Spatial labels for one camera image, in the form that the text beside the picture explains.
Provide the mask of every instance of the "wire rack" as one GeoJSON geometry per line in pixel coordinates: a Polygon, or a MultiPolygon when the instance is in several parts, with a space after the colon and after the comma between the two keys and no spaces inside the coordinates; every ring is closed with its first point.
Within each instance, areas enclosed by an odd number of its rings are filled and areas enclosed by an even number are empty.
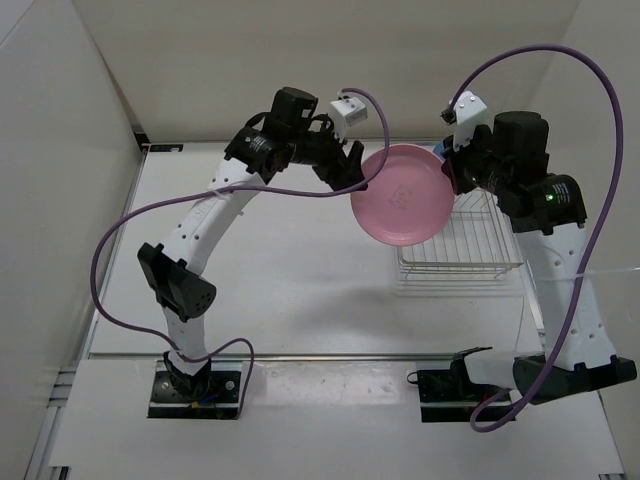
{"type": "Polygon", "coordinates": [[[490,288],[504,293],[509,272],[522,265],[508,219],[493,195],[461,195],[447,225],[433,238],[396,249],[400,293],[490,288]]]}

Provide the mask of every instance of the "pink plate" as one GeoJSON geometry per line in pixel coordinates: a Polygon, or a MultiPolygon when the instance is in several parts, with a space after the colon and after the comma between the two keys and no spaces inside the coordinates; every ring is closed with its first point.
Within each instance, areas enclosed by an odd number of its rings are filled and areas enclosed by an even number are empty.
{"type": "MultiPolygon", "coordinates": [[[[362,164],[373,175],[383,150],[362,164]]],[[[366,191],[351,194],[358,224],[376,240],[409,246],[430,239],[445,226],[453,210],[451,182],[440,171],[442,160],[417,145],[392,145],[384,168],[366,191]]]]}

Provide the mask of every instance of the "beige wall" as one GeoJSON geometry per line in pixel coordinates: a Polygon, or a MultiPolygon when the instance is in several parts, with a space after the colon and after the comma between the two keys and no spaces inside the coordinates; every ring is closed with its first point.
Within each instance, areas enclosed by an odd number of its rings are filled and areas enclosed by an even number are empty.
{"type": "MultiPolygon", "coordinates": [[[[0,17],[7,6],[14,22],[28,7],[2,4],[0,17]]],[[[70,0],[36,0],[0,44],[2,478],[24,475],[52,382],[91,310],[90,255],[139,158],[70,0]]]]}
{"type": "MultiPolygon", "coordinates": [[[[614,207],[591,268],[640,266],[640,2],[583,0],[564,39],[593,59],[613,81],[624,113],[625,164],[614,207]]],[[[611,177],[611,107],[585,67],[556,56],[531,106],[551,124],[551,168],[575,176],[593,225],[611,177]]],[[[619,354],[640,362],[640,275],[597,277],[609,334],[619,354]]],[[[602,392],[622,461],[640,478],[640,381],[602,392]]]]}
{"type": "MultiPolygon", "coordinates": [[[[508,48],[559,41],[578,0],[74,0],[153,141],[228,140],[284,85],[345,86],[382,102],[396,137],[444,135],[439,113],[473,67],[508,48]]],[[[549,56],[478,80],[521,108],[549,56]]],[[[376,121],[358,136],[379,137],[376,121]]]]}

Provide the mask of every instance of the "wall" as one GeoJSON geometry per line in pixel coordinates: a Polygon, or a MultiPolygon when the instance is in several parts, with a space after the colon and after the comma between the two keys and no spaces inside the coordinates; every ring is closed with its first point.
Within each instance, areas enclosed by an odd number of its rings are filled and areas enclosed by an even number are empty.
{"type": "MultiPolygon", "coordinates": [[[[393,135],[448,130],[439,118],[492,55],[559,41],[578,0],[74,0],[152,141],[228,140],[284,85],[320,97],[345,86],[382,102],[393,135]]],[[[548,56],[496,67],[477,86],[522,108],[548,56]]],[[[354,135],[379,137],[377,122],[354,135]]]]}
{"type": "MultiPolygon", "coordinates": [[[[625,119],[625,164],[618,195],[590,268],[640,266],[640,3],[584,0],[564,43],[582,50],[616,86],[625,119]]],[[[611,107],[597,79],[577,62],[554,57],[532,109],[551,124],[551,165],[579,181],[593,225],[604,199],[613,163],[611,107]]],[[[640,362],[640,275],[595,277],[606,326],[618,353],[640,362]]],[[[625,469],[640,478],[640,381],[602,391],[606,412],[625,469]]]]}
{"type": "Polygon", "coordinates": [[[36,0],[22,16],[28,6],[0,7],[0,471],[7,479],[24,475],[56,372],[72,359],[91,310],[90,255],[119,216],[140,158],[71,2],[36,0]]]}

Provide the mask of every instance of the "white wire rack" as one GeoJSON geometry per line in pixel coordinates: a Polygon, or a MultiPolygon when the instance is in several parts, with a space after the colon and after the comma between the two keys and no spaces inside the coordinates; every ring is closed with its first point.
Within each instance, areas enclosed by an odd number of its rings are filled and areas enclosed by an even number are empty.
{"type": "Polygon", "coordinates": [[[433,238],[396,249],[399,293],[486,289],[505,293],[508,275],[522,265],[508,219],[495,197],[474,190],[456,199],[447,225],[433,238]]]}

